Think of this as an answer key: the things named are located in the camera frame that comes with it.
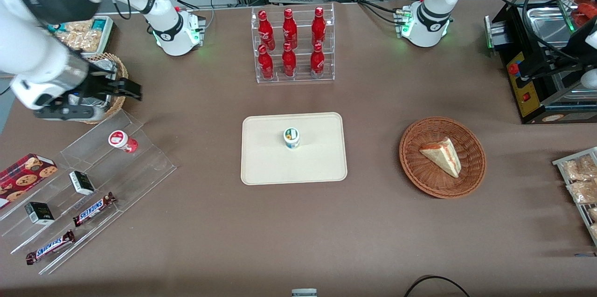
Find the yellow control panel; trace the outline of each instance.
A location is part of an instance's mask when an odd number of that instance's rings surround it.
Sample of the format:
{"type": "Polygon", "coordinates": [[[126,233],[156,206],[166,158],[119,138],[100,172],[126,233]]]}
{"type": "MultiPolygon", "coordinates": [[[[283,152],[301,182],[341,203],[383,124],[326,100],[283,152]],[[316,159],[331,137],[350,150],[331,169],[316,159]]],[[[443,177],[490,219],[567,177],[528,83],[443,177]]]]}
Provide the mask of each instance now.
{"type": "Polygon", "coordinates": [[[528,83],[525,87],[522,87],[522,89],[519,89],[516,85],[516,78],[520,76],[518,64],[522,61],[524,61],[524,56],[521,52],[514,57],[514,59],[512,59],[508,65],[506,65],[506,69],[508,70],[510,85],[512,86],[512,90],[516,96],[518,109],[520,110],[521,115],[525,117],[539,108],[541,103],[539,102],[539,97],[537,96],[537,91],[535,90],[535,85],[533,85],[533,82],[528,83]]]}

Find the brown wicker basket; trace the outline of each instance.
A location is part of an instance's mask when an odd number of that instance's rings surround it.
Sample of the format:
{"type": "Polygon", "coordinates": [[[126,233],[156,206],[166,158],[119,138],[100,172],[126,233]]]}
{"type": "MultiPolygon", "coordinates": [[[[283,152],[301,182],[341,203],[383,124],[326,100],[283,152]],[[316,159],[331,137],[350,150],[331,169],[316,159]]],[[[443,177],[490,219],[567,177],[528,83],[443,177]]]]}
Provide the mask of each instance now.
{"type": "Polygon", "coordinates": [[[411,124],[399,146],[400,163],[409,179],[425,193],[443,199],[471,194],[486,173],[486,155],[475,135],[461,123],[446,117],[429,117],[411,124]],[[420,153],[422,145],[448,137],[460,159],[462,170],[454,178],[420,153]]]}
{"type": "MultiPolygon", "coordinates": [[[[120,61],[120,59],[118,57],[116,57],[115,55],[113,55],[111,53],[100,53],[98,55],[92,55],[88,59],[90,61],[99,61],[102,59],[110,59],[111,61],[114,61],[118,65],[118,72],[116,74],[116,79],[118,80],[120,78],[128,78],[128,72],[126,71],[126,67],[124,67],[124,65],[122,64],[122,61],[120,61]]],[[[104,117],[102,118],[102,120],[81,121],[81,122],[87,123],[87,124],[98,124],[98,123],[102,122],[103,120],[106,120],[107,118],[116,114],[116,112],[122,108],[122,105],[124,104],[125,99],[126,99],[126,97],[113,97],[110,109],[107,110],[107,112],[104,115],[104,117]]]]}

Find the coca-cola bottle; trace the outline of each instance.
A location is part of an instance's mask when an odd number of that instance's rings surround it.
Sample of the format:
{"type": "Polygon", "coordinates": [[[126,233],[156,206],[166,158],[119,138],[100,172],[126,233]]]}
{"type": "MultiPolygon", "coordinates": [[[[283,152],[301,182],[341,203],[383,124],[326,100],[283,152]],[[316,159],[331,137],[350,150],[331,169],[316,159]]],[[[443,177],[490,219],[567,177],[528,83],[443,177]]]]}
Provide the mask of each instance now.
{"type": "Polygon", "coordinates": [[[273,28],[267,20],[267,13],[265,10],[260,10],[257,15],[259,16],[259,38],[262,44],[267,46],[267,50],[272,51],[276,48],[276,42],[273,40],[273,28]]]}
{"type": "Polygon", "coordinates": [[[324,9],[322,7],[315,8],[315,19],[311,25],[311,43],[313,46],[318,42],[324,44],[326,40],[326,20],[324,20],[324,9]]]}
{"type": "Polygon", "coordinates": [[[273,61],[271,60],[271,55],[267,53],[267,48],[265,45],[260,44],[258,47],[259,50],[259,69],[262,72],[263,79],[265,80],[272,80],[273,79],[273,61]]]}
{"type": "Polygon", "coordinates": [[[324,53],[321,52],[321,43],[313,46],[313,53],[311,54],[311,76],[314,79],[319,79],[324,74],[324,53]]]}
{"type": "Polygon", "coordinates": [[[284,9],[284,25],[282,25],[284,32],[284,42],[289,42],[292,48],[297,48],[299,45],[299,35],[297,32],[297,23],[292,17],[292,9],[284,9]]]}
{"type": "Polygon", "coordinates": [[[292,50],[290,42],[284,43],[282,61],[284,62],[284,74],[286,74],[287,77],[292,78],[297,70],[297,57],[292,50]]]}

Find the cookie box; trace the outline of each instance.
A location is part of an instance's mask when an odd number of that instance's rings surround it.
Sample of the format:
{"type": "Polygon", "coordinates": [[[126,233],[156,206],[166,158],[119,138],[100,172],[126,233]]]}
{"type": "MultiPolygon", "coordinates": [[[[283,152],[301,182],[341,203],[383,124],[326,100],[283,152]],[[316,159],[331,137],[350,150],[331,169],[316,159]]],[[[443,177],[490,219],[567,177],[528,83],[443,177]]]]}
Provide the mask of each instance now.
{"type": "Polygon", "coordinates": [[[0,209],[51,176],[58,168],[51,159],[28,154],[0,172],[0,209]]]}

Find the red button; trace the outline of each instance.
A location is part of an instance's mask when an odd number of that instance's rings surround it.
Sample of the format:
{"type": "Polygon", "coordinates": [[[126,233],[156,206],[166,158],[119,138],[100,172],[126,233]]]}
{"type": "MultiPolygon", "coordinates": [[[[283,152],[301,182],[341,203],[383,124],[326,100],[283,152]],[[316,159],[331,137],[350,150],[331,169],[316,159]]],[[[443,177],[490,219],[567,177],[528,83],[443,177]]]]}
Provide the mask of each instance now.
{"type": "Polygon", "coordinates": [[[514,76],[514,74],[518,74],[518,72],[520,72],[520,70],[518,69],[518,64],[514,63],[514,64],[510,64],[510,66],[508,66],[509,74],[512,74],[514,76]]]}

